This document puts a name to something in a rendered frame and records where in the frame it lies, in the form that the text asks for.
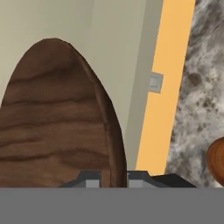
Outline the beige cabinet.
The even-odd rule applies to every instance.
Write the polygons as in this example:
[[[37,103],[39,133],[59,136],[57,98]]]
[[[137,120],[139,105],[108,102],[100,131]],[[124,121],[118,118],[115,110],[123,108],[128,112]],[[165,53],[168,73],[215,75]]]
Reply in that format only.
[[[107,90],[135,169],[162,6],[163,0],[0,0],[0,100],[30,46],[67,41]]]

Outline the grey wall socket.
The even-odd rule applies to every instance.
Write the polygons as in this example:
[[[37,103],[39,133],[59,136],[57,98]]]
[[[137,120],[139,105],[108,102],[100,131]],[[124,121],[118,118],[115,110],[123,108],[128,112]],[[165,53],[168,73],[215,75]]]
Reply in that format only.
[[[164,76],[161,73],[150,73],[149,91],[159,94],[161,92]]]

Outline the dark brown wooden bowl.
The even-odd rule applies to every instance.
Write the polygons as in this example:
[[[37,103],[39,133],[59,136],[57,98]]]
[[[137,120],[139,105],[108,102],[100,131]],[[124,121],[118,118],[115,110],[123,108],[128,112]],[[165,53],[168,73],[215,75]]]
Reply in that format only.
[[[46,38],[18,62],[0,105],[0,187],[58,187],[82,171],[127,185],[120,124],[84,57]]]

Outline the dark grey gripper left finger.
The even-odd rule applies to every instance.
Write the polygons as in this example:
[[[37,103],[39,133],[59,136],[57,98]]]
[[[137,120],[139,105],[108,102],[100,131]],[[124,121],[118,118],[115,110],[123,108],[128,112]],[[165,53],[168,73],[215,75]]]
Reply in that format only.
[[[78,177],[62,185],[62,187],[99,188],[102,175],[99,171],[81,171]]]

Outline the orange-brown wooden bowl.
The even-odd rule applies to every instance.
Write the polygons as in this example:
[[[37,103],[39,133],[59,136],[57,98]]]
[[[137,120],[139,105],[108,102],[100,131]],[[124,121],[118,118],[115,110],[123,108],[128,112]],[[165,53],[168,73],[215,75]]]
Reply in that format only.
[[[209,146],[206,163],[215,180],[224,187],[224,136]]]

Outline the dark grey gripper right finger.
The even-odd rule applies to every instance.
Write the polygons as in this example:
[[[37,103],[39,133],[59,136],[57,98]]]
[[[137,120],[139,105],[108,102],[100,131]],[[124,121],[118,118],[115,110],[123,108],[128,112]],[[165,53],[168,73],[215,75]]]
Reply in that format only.
[[[128,171],[127,178],[128,188],[195,188],[175,173],[151,176],[147,171]]]

